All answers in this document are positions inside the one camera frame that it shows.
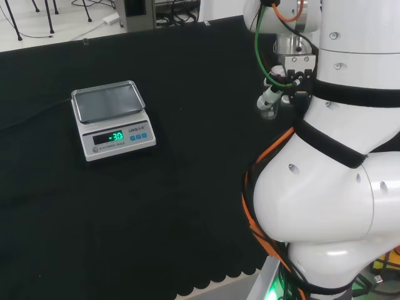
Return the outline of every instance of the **chair leg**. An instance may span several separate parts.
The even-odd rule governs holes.
[[[33,6],[35,7],[35,11],[38,13],[40,10],[36,6],[35,0],[32,0]]]
[[[51,17],[50,17],[50,11],[49,11],[49,3],[48,3],[48,0],[44,0],[44,3],[45,3],[45,5],[46,5],[47,18],[49,19],[50,33],[54,33],[53,25],[51,24]]]
[[[83,6],[85,7],[86,14],[87,14],[87,21],[88,21],[88,22],[91,22],[92,19],[91,19],[90,16],[89,16],[89,12],[88,12],[88,8],[86,7],[85,0],[82,0],[82,2],[83,2]]]
[[[13,13],[11,12],[10,5],[8,4],[8,0],[5,0],[5,2],[6,2],[7,9],[8,9],[8,13],[10,14],[10,17],[11,17],[11,20],[12,20],[12,23],[14,24],[15,32],[17,33],[18,41],[22,41],[23,39],[22,39],[21,35],[19,34],[19,31],[18,31],[18,28],[17,28],[17,23],[15,23]]]
[[[55,13],[58,14],[56,0],[52,0],[52,3],[54,4],[54,10],[56,11]]]

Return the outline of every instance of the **green cable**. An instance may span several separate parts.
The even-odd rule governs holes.
[[[268,74],[267,70],[265,70],[265,67],[263,66],[263,62],[261,61],[261,57],[260,57],[260,54],[259,54],[259,52],[258,52],[258,34],[259,34],[259,32],[260,32],[260,26],[261,26],[261,22],[262,22],[262,20],[263,20],[264,12],[265,12],[265,6],[262,6],[261,12],[260,12],[260,18],[259,18],[258,23],[257,23],[256,40],[255,40],[255,43],[254,43],[254,47],[255,47],[255,50],[256,50],[256,56],[257,56],[258,64],[260,65],[260,68],[261,68],[262,72],[264,73],[264,75],[268,78],[268,80],[269,80],[273,85],[275,85],[275,86],[277,86],[277,87],[279,87],[279,88],[288,88],[288,87],[291,87],[293,84],[281,84],[281,83],[275,81],[275,80]]]

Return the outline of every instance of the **black table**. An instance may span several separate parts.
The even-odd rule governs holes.
[[[86,163],[67,103],[0,132],[0,299],[174,299],[263,265],[241,179],[291,113],[257,112],[242,17],[0,53],[0,127],[125,80],[152,149]]]

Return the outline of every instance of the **digital display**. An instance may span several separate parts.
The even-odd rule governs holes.
[[[93,137],[93,142],[95,145],[104,144],[108,142],[120,141],[124,139],[123,132],[121,130],[100,134],[99,136]]]

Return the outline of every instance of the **electronic scale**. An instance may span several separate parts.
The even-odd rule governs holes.
[[[86,161],[156,144],[143,99],[133,81],[78,89],[71,96]]]

